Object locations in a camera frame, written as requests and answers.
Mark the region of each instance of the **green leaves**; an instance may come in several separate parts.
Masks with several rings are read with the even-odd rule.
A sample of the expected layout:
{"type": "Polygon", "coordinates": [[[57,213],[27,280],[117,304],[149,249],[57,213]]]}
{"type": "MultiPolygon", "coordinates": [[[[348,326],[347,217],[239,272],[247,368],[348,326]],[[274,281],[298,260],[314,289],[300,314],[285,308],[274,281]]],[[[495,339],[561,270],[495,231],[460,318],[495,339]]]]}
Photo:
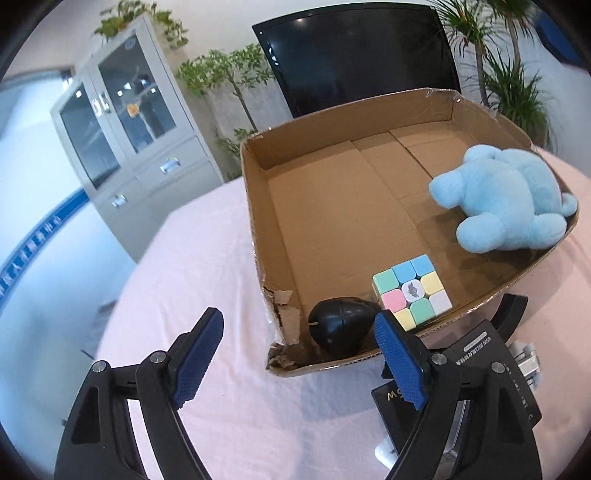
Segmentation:
{"type": "Polygon", "coordinates": [[[502,18],[507,25],[508,20],[515,20],[522,32],[531,37],[531,16],[534,4],[531,0],[485,0],[497,18],[502,18]]]}
{"type": "Polygon", "coordinates": [[[170,10],[157,10],[156,2],[146,4],[139,0],[121,0],[117,6],[103,10],[100,13],[101,17],[110,16],[100,21],[100,27],[95,30],[95,34],[107,40],[113,38],[145,12],[151,14],[154,20],[163,26],[164,36],[171,48],[179,48],[189,42],[184,36],[187,30],[183,28],[183,23],[170,18],[170,10]]]}
{"type": "Polygon", "coordinates": [[[210,50],[193,60],[187,60],[178,69],[178,77],[197,95],[228,81],[237,87],[254,88],[265,85],[273,78],[260,45],[251,43],[240,50],[224,53],[210,50]]]}
{"type": "Polygon", "coordinates": [[[525,77],[524,66],[514,68],[511,60],[488,59],[490,72],[485,72],[485,85],[490,91],[491,106],[519,125],[534,143],[545,147],[547,119],[542,101],[539,100],[539,75],[525,77]]]}
{"type": "Polygon", "coordinates": [[[217,144],[228,150],[236,158],[240,158],[240,144],[246,140],[249,135],[256,133],[254,130],[247,130],[246,128],[235,128],[234,137],[236,141],[231,138],[218,138],[217,144]]]}
{"type": "Polygon", "coordinates": [[[486,40],[495,32],[492,17],[484,14],[484,5],[474,0],[433,0],[433,5],[447,30],[452,48],[464,56],[468,44],[479,45],[488,52],[486,40]]]}

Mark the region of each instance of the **orange sticker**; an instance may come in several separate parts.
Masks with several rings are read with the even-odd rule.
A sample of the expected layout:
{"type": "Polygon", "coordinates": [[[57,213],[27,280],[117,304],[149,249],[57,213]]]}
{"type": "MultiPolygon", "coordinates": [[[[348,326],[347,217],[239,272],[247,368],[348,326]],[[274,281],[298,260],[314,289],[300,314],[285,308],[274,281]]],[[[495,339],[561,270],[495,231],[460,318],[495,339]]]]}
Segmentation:
{"type": "Polygon", "coordinates": [[[139,113],[139,105],[136,105],[135,103],[128,103],[127,104],[127,113],[129,114],[129,116],[131,118],[136,117],[139,113]]]}

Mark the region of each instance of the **pink cube tile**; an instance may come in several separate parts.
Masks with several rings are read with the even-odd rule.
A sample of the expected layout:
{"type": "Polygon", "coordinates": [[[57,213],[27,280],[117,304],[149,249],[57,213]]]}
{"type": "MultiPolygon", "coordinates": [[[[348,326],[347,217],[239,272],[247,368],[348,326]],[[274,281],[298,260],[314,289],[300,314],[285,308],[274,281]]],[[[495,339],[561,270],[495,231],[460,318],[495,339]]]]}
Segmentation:
{"type": "Polygon", "coordinates": [[[382,294],[382,305],[385,310],[390,310],[392,313],[398,312],[406,308],[407,302],[402,291],[397,288],[382,294]]]}

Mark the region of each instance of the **pink tablecloth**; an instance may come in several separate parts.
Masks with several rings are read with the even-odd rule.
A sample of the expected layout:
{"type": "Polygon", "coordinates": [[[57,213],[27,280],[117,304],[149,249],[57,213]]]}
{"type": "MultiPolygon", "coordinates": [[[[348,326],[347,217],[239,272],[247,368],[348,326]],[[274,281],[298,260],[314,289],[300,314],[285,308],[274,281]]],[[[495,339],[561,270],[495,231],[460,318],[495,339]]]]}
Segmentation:
{"type": "MultiPolygon", "coordinates": [[[[581,204],[578,227],[513,289],[530,298],[515,336],[534,342],[544,379],[534,429],[545,479],[554,479],[591,428],[591,181],[554,157],[581,204]]],[[[259,291],[242,180],[177,210],[125,287],[99,357],[137,363],[190,330],[204,309],[226,320],[194,401],[180,411],[215,480],[384,478],[374,458],[385,430],[372,401],[381,358],[297,378],[265,371],[268,313],[259,291]]],[[[494,311],[490,305],[472,321],[494,311]]],[[[429,339],[450,343],[467,323],[429,339]]],[[[137,403],[131,406],[149,478],[162,478],[137,403]]]]}

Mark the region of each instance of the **yellow cube tile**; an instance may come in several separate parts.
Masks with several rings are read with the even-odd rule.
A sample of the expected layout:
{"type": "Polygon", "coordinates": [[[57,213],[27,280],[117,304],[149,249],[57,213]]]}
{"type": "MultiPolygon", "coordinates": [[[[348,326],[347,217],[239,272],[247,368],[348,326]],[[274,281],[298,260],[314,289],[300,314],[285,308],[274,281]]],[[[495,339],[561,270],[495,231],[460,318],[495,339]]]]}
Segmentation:
{"type": "Polygon", "coordinates": [[[400,310],[394,313],[394,316],[398,320],[398,323],[402,325],[405,332],[412,330],[417,325],[414,323],[413,314],[410,313],[409,309],[400,310]]]}
{"type": "Polygon", "coordinates": [[[421,277],[421,285],[423,285],[425,296],[427,297],[443,290],[443,285],[436,272],[431,272],[421,277]]]}

